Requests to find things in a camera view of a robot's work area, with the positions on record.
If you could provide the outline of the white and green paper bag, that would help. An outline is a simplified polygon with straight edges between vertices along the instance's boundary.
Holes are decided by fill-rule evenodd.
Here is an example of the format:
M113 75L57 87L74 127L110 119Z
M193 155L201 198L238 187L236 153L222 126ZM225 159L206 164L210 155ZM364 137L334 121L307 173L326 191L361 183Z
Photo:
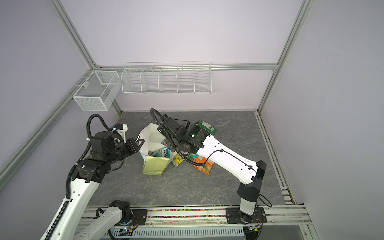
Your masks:
M167 147L164 145L166 138L157 130L158 127L158 125L150 123L138 136L138 139L140 138L146 141L140 148L140 154L144 160L142 170L143 175L161 176L176 155L171 152L171 157L169 159L150 156L151 152Z

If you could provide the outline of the pink-teal Fox's candy packet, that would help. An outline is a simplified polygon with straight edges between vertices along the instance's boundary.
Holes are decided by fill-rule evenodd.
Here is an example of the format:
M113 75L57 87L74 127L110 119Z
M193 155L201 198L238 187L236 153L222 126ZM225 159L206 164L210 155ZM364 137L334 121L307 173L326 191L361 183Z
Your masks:
M151 157L156 157L156 158L167 158L169 159L171 157L171 151L168 147L164 147L158 150L155 150L150 153Z

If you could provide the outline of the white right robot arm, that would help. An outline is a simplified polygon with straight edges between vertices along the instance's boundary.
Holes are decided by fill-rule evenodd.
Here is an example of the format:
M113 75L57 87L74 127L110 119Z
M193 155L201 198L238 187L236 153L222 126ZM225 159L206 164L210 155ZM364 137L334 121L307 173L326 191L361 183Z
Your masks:
M237 194L241 198L241 203L237 213L228 215L231 220L250 224L254 219L258 219L262 223L262 217L258 216L255 210L267 169L264 161L248 160L229 149L214 137L203 121L193 125L187 122L183 126L178 120L162 115L154 108L150 110L150 114L158 125L158 132L165 137L171 152L179 154L191 165L205 166L205 162L197 163L188 158L191 154L197 154L227 170L240 181Z

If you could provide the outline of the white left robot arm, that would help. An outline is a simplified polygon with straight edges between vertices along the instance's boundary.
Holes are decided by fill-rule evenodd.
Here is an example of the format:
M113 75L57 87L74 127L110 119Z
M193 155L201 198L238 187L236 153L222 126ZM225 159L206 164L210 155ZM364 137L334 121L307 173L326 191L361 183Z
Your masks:
M97 211L94 222L76 233L91 197L104 177L114 171L112 165L141 148L136 139L126 137L126 124L109 127L99 114L89 117L86 130L88 145L67 176L65 197L43 240L99 240L115 225L125 227L135 219L129 202L113 201L105 211Z

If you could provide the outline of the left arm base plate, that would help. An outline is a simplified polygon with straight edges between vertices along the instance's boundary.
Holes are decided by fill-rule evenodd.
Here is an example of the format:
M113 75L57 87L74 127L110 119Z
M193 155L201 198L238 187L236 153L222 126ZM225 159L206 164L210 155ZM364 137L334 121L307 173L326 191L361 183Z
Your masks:
M124 210L119 224L121 226L144 226L146 224L147 215L147 209Z

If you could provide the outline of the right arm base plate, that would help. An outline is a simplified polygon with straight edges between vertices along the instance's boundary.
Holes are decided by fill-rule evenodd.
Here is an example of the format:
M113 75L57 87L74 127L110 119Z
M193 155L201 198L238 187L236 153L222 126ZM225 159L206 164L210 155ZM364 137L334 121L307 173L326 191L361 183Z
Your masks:
M240 208L226 208L226 219L228 224L265 224L267 218L264 208L256 206L252 215L240 211Z

